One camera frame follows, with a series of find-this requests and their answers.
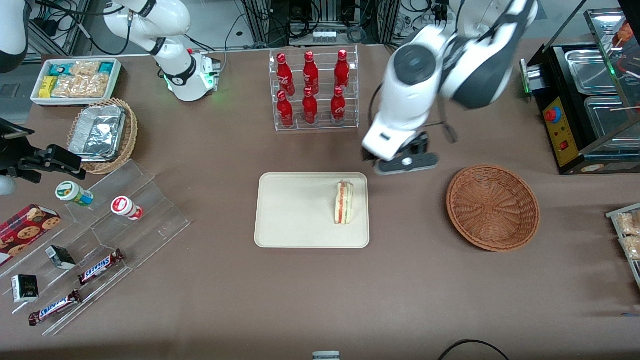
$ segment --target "cookie box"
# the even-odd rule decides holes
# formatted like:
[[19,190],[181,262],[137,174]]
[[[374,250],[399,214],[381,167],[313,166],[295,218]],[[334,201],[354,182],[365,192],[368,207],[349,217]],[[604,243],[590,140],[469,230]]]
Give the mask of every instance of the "cookie box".
[[57,212],[31,204],[0,225],[0,266],[60,223]]
[[[109,82],[107,83],[107,90],[104,92],[103,97],[85,97],[85,98],[73,98],[73,99],[60,99],[60,98],[47,98],[40,97],[40,87],[42,86],[42,81],[49,75],[51,67],[57,65],[63,65],[68,63],[74,63],[77,60],[86,60],[86,61],[99,61],[102,63],[112,63],[113,68],[111,69],[111,74],[109,75]],[[114,58],[67,58],[67,59],[55,59],[55,60],[47,60],[42,64],[42,69],[40,70],[40,75],[38,76],[38,81],[36,81],[36,85],[33,87],[33,91],[31,92],[31,101],[34,104],[40,105],[44,108],[46,107],[74,107],[74,106],[85,106],[88,104],[93,104],[98,101],[108,100],[113,95],[113,91],[116,88],[116,84],[118,82],[118,76],[120,75],[120,69],[122,65],[120,62]]]

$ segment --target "beige tray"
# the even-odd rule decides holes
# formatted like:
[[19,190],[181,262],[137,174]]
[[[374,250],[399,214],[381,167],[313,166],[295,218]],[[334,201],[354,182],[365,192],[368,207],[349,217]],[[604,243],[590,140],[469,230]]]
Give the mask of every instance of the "beige tray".
[[[336,185],[353,184],[353,218],[335,225]],[[369,244],[367,178],[359,172],[268,172],[255,218],[260,247],[362,249]]]

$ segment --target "yellow control panel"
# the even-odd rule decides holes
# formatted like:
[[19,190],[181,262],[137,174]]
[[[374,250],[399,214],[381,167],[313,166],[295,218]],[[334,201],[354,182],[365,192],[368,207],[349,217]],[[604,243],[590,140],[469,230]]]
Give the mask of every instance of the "yellow control panel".
[[554,146],[554,153],[560,166],[565,166],[571,160],[578,157],[578,147],[575,144],[569,122],[564,115],[564,108],[557,98],[542,113],[547,124],[547,131]]

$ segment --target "white tray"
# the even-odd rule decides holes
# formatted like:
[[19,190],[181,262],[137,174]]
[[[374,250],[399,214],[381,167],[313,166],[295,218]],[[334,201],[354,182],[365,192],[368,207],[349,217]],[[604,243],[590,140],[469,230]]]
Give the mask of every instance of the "white tray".
[[[109,82],[107,83],[107,89],[104,91],[103,97],[60,99],[60,98],[43,98],[38,96],[38,93],[40,92],[40,87],[42,86],[42,80],[49,73],[49,69],[51,68],[52,65],[74,63],[77,60],[113,63],[113,68],[111,69],[111,74],[109,75]],[[80,105],[93,104],[94,102],[98,102],[98,101],[108,100],[111,98],[111,95],[113,95],[113,90],[116,87],[116,83],[118,83],[118,76],[120,76],[121,67],[122,65],[120,64],[120,62],[114,58],[65,58],[65,59],[47,60],[42,65],[42,69],[40,70],[40,75],[38,76],[38,81],[36,81],[36,85],[33,87],[33,91],[31,92],[31,101],[33,101],[34,104],[37,104],[40,106],[80,106]]]
[[[337,184],[353,184],[353,218],[335,225]],[[268,172],[255,217],[260,247],[362,249],[369,244],[369,192],[359,172]]]

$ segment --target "cookie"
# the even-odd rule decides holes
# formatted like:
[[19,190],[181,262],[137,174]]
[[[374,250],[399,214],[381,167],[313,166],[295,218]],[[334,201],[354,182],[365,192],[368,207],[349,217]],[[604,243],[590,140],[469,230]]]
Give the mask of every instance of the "cookie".
[[38,208],[33,208],[29,210],[29,212],[27,213],[27,220],[41,222],[42,219],[44,219],[44,216],[45,216],[45,213],[42,212],[42,210]]
[[50,218],[42,223],[42,229],[50,230],[60,224],[62,220],[59,217]]
[[27,247],[29,247],[29,245],[18,245],[16,247],[12,247],[11,250],[7,252],[7,254],[9,254],[9,256],[17,256]]
[[40,228],[37,226],[25,227],[18,233],[18,239],[30,239],[36,236],[40,232]]

